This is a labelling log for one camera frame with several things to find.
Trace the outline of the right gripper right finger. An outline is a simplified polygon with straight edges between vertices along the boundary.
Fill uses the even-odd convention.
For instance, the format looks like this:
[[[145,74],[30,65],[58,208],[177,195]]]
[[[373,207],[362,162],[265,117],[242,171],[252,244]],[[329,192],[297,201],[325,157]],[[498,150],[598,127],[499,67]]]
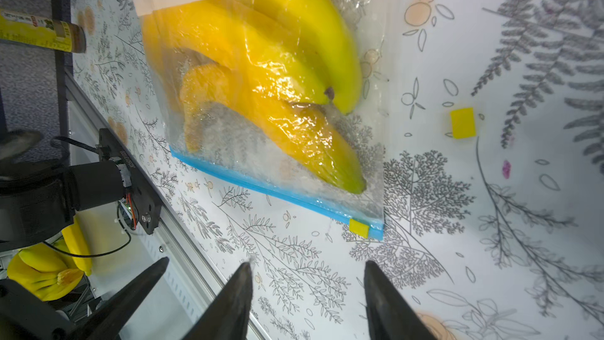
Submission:
[[[370,339],[435,339],[376,262],[366,262],[363,283]]]

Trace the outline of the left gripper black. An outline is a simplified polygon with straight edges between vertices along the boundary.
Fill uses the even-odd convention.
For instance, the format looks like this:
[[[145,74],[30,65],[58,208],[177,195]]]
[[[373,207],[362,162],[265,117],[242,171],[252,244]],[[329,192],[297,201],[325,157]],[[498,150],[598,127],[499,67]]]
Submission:
[[[168,265],[168,257],[156,261],[77,327],[20,284],[1,280],[1,339],[115,339]]]

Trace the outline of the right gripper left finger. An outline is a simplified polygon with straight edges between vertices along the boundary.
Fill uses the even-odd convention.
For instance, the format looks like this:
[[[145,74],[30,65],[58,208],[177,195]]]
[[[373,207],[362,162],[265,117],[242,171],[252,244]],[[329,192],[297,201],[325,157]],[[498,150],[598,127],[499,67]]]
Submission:
[[[242,263],[184,339],[246,339],[252,279],[250,263]]]

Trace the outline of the zip-top bag of bananas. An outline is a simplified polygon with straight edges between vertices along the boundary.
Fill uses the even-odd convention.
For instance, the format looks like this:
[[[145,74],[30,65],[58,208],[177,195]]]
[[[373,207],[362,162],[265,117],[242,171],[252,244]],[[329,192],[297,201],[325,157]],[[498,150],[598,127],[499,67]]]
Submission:
[[[385,234],[388,0],[132,0],[171,153]]]

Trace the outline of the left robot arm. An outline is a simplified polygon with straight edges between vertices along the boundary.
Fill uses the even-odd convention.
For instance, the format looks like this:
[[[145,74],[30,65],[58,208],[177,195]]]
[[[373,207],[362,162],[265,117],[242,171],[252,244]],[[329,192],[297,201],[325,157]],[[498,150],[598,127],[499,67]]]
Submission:
[[[157,226],[159,206],[153,189],[126,151],[104,128],[99,146],[90,147],[99,160],[69,166],[65,158],[34,163],[19,157],[35,147],[42,135],[17,130],[1,136],[1,250],[44,244],[74,223],[76,213],[127,196],[134,217],[148,209]],[[12,280],[1,282],[3,339],[115,339],[168,269],[161,258],[111,297],[89,319],[75,325],[33,293]]]

